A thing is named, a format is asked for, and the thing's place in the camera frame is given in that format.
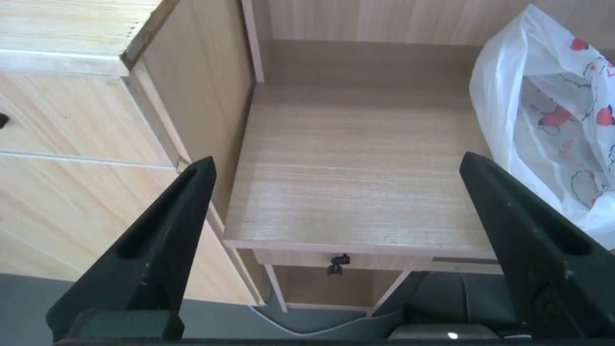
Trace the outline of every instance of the wooden cabinet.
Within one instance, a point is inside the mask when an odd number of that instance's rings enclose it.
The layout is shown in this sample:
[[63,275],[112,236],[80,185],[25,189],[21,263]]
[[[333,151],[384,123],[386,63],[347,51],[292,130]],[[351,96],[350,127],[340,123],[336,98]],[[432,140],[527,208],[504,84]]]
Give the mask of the wooden cabinet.
[[412,270],[502,272],[458,169],[489,156],[480,47],[529,3],[615,48],[599,0],[243,0],[259,84],[224,238],[283,309],[371,313]]
[[261,304],[251,264],[220,240],[253,87],[239,2],[0,7],[0,112],[10,119],[0,271],[78,279],[178,172],[213,156],[218,179],[185,297]]

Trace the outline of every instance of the dark floor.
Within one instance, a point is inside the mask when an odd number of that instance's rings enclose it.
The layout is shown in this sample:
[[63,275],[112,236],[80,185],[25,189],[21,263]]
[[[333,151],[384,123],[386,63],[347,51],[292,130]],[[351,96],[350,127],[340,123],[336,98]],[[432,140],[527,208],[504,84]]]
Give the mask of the dark floor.
[[[71,283],[0,274],[0,335],[4,345],[51,344],[45,313]],[[357,319],[363,312],[292,309],[283,313],[275,299],[261,311],[290,330],[309,333]],[[248,307],[185,300],[180,313],[186,338],[294,338]],[[312,336],[328,339],[378,339],[402,322],[401,312],[363,319],[341,329]]]

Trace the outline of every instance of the wooden desk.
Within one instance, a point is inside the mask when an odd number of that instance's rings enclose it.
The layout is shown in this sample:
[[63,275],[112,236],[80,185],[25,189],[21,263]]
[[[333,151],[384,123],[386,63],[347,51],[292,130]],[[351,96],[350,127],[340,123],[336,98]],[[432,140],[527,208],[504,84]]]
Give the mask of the wooden desk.
[[412,270],[500,272],[466,151],[488,155],[465,89],[259,85],[226,243],[254,251],[284,308],[374,311]]

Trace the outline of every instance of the plastic bag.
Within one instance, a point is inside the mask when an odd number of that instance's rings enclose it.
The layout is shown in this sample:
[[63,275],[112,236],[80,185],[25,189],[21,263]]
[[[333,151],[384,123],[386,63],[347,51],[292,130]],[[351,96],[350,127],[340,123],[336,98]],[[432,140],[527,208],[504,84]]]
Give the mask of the plastic bag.
[[533,5],[480,52],[470,95],[494,161],[615,248],[615,67]]

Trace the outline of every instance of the black clamp jaw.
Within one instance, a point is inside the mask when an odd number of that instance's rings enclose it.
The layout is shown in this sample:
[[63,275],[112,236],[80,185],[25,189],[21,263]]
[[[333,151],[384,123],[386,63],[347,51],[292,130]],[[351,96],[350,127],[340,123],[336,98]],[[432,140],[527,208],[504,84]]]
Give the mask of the black clamp jaw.
[[184,298],[216,172],[191,164],[47,312],[54,341],[179,340]]
[[615,337],[615,257],[495,162],[459,172],[531,335]]
[[327,267],[327,276],[339,275],[342,276],[342,264],[350,264],[350,257],[344,254],[331,259],[331,265]]

